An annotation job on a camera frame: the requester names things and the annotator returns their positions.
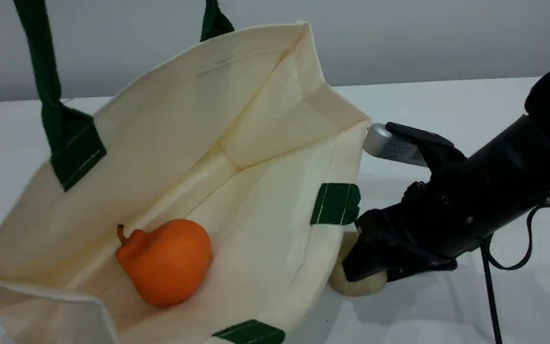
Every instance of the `green fabric strap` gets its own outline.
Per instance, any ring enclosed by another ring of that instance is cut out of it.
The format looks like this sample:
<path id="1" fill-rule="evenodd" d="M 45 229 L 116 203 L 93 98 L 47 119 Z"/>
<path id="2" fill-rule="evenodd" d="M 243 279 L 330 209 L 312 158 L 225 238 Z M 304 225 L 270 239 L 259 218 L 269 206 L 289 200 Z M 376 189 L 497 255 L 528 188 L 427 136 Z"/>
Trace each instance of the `green fabric strap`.
<path id="1" fill-rule="evenodd" d="M 105 146 L 91 116 L 61 103 L 61 82 L 44 0 L 14 0 L 14 4 L 27 35 L 42 101 L 42 123 L 52 151 L 50 162 L 67 191 L 105 156 Z"/>
<path id="2" fill-rule="evenodd" d="M 213 336 L 234 344 L 281 344 L 286 333 L 264 322 L 248 320 L 214 333 Z"/>
<path id="3" fill-rule="evenodd" d="M 235 28 L 233 28 L 233 24 L 220 11 L 218 0 L 206 0 L 201 42 L 233 31 L 235 31 Z"/>
<path id="4" fill-rule="evenodd" d="M 323 183 L 319 188 L 311 224 L 348 225 L 360 213 L 360 189 L 350 183 Z"/>

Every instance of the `green bag handle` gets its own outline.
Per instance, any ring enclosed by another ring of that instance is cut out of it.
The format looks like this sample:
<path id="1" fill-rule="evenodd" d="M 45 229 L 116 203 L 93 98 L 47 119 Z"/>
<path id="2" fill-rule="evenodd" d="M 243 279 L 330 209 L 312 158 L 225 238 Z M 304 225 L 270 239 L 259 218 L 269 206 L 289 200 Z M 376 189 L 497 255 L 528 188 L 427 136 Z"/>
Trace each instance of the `green bag handle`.
<path id="1" fill-rule="evenodd" d="M 52 156 L 50 163 L 67 192 L 106 154 L 92 116 L 61 102 L 61 82 L 45 0 L 14 0 L 27 36 L 31 64 L 42 102 L 42 124 Z M 217 0 L 206 0 L 201 41 L 232 32 L 234 28 L 220 11 Z"/>

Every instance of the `white table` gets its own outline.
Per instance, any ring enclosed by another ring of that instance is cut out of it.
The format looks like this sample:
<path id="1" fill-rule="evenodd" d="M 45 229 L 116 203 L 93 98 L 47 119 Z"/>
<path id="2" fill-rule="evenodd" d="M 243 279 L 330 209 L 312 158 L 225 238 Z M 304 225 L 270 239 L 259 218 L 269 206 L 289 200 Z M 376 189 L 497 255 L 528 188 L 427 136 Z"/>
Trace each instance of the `white table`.
<path id="1" fill-rule="evenodd" d="M 524 113 L 536 78 L 443 81 L 338 87 L 375 121 L 399 122 L 433 131 L 465 154 L 476 151 Z M 69 105 L 92 113 L 107 98 L 74 99 Z M 49 155 L 37 101 L 0 102 L 0 221 L 39 164 Z M 400 200 L 413 181 L 426 180 L 425 168 L 365 155 L 358 185 L 363 211 Z M 493 269 L 500 324 L 506 343 L 550 343 L 550 209 L 535 217 L 534 251 L 521 270 Z M 495 257 L 509 265 L 527 247 L 525 218 L 498 231 Z M 403 279 L 380 293 L 344 298 L 324 289 L 314 310 L 289 344 L 473 344 L 491 343 L 480 253 L 458 259 L 455 272 Z M 12 343 L 0 327 L 0 344 Z"/>

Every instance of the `cream tote bag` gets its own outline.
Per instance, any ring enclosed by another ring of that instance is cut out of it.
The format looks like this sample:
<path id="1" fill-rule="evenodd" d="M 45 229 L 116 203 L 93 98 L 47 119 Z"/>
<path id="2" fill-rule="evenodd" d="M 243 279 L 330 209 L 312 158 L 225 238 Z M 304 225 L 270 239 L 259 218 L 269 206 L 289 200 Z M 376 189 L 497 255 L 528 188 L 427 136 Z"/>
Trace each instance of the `cream tote bag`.
<path id="1" fill-rule="evenodd" d="M 276 344 L 312 307 L 343 225 L 369 118 L 325 81 L 305 22 L 203 42 L 94 117 L 64 107 L 43 0 L 16 0 L 52 158 L 0 226 L 0 323 L 19 344 Z M 201 224 L 213 260 L 190 300 L 145 303 L 116 225 Z"/>

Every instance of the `cable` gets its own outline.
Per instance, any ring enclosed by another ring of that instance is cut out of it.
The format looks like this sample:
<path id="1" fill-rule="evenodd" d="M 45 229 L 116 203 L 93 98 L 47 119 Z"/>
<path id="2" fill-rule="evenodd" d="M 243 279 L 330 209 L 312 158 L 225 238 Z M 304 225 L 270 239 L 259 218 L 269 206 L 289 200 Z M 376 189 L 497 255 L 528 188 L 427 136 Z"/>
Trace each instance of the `cable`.
<path id="1" fill-rule="evenodd" d="M 491 314 L 491 326 L 494 329 L 494 338 L 496 340 L 496 344 L 502 344 L 502 333 L 500 333 L 500 321 L 498 320 L 498 312 L 496 309 L 496 297 L 494 294 L 494 286 L 491 281 L 491 269 L 489 268 L 489 264 L 493 264 L 498 269 L 501 270 L 517 270 L 524 265 L 528 263 L 530 260 L 530 257 L 532 256 L 532 220 L 534 218 L 534 215 L 536 215 L 536 212 L 539 209 L 543 208 L 549 208 L 550 207 L 550 195 L 544 198 L 541 203 L 536 205 L 532 211 L 528 214 L 528 219 L 526 220 L 526 224 L 528 225 L 528 250 L 526 251 L 526 255 L 519 261 L 519 263 L 513 265 L 513 266 L 503 266 L 502 264 L 498 263 L 498 261 L 491 255 L 489 247 L 491 246 L 491 238 L 492 235 L 487 237 L 483 243 L 481 244 L 481 258 L 483 259 L 483 270 L 485 272 L 485 285 L 487 286 L 487 299 L 489 300 L 489 313 Z"/>
<path id="2" fill-rule="evenodd" d="M 528 250 L 526 252 L 526 255 L 521 259 L 521 261 L 513 266 L 503 266 L 502 264 L 500 264 L 492 255 L 491 255 L 491 249 L 490 249 L 490 246 L 491 246 L 491 238 L 493 237 L 493 235 L 490 235 L 489 237 L 487 237 L 485 239 L 485 242 L 483 242 L 483 245 L 482 246 L 486 246 L 486 250 L 485 250 L 485 253 L 487 255 L 487 259 L 489 260 L 489 262 L 495 266 L 496 268 L 500 269 L 500 270 L 508 270 L 508 271 L 512 271 L 512 270 L 517 270 L 519 268 L 522 268 L 524 265 L 526 265 L 528 263 L 528 261 L 530 260 L 530 256 L 532 256 L 532 220 L 534 218 L 534 215 L 536 215 L 536 212 L 540 209 L 543 209 L 543 208 L 550 208 L 550 195 L 547 196 L 546 198 L 544 198 L 543 201 L 541 201 L 541 203 L 539 203 L 538 205 L 536 205 L 532 211 L 530 211 L 530 213 L 528 214 L 528 219 L 526 220 L 526 224 L 528 225 Z"/>
<path id="3" fill-rule="evenodd" d="M 485 271 L 485 284 L 487 285 L 487 298 L 489 299 L 489 313 L 491 313 L 491 326 L 494 328 L 494 337 L 496 344 L 502 344 L 502 334 L 500 333 L 500 322 L 498 321 L 498 311 L 496 309 L 496 297 L 494 287 L 491 283 L 491 270 L 489 270 L 489 248 L 487 245 L 481 245 L 481 257 L 483 259 L 483 270 Z"/>

